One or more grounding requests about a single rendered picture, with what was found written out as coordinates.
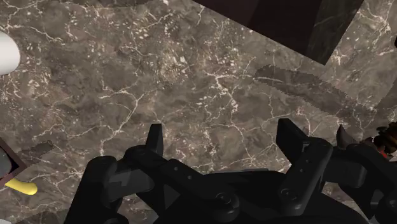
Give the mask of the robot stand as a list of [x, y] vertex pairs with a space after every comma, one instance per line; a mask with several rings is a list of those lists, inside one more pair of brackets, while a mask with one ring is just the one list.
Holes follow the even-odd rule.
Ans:
[[325, 65], [364, 0], [194, 0]]

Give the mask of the yellow curved object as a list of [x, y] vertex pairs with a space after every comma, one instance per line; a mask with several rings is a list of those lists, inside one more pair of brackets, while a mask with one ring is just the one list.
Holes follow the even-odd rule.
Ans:
[[34, 195], [38, 191], [38, 188], [35, 183], [23, 182], [17, 180], [16, 178], [9, 180], [7, 183], [5, 183], [5, 186], [26, 195]]

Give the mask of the white rounded object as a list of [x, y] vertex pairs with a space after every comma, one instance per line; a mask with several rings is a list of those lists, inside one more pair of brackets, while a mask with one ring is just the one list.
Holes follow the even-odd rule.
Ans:
[[0, 76], [10, 74], [20, 63], [20, 51], [16, 42], [0, 31]]

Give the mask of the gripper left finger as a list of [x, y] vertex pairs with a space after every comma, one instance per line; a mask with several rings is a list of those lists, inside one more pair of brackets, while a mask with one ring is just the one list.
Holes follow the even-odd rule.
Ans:
[[129, 224], [118, 212], [123, 198], [136, 194], [154, 210], [154, 224], [222, 224], [235, 221], [240, 202], [234, 189], [176, 159], [163, 157], [162, 126], [150, 127], [144, 145], [122, 159], [91, 159], [64, 224]]

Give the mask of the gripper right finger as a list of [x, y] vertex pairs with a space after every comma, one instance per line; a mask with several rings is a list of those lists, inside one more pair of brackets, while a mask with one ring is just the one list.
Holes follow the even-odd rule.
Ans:
[[275, 224], [397, 224], [397, 162], [343, 127], [334, 146], [288, 118], [278, 121], [276, 143], [291, 167], [277, 191]]

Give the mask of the dark brown framed grey object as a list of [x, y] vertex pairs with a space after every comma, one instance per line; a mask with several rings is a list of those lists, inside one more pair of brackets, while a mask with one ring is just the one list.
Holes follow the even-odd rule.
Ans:
[[0, 137], [0, 188], [26, 168], [26, 164]]

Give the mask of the dark brown knobbly object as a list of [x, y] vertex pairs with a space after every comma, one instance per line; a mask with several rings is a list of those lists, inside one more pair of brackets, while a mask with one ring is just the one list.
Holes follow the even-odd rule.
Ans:
[[391, 122], [387, 127], [377, 127], [378, 134], [368, 137], [363, 142], [376, 149], [384, 158], [390, 160], [397, 151], [397, 122]]

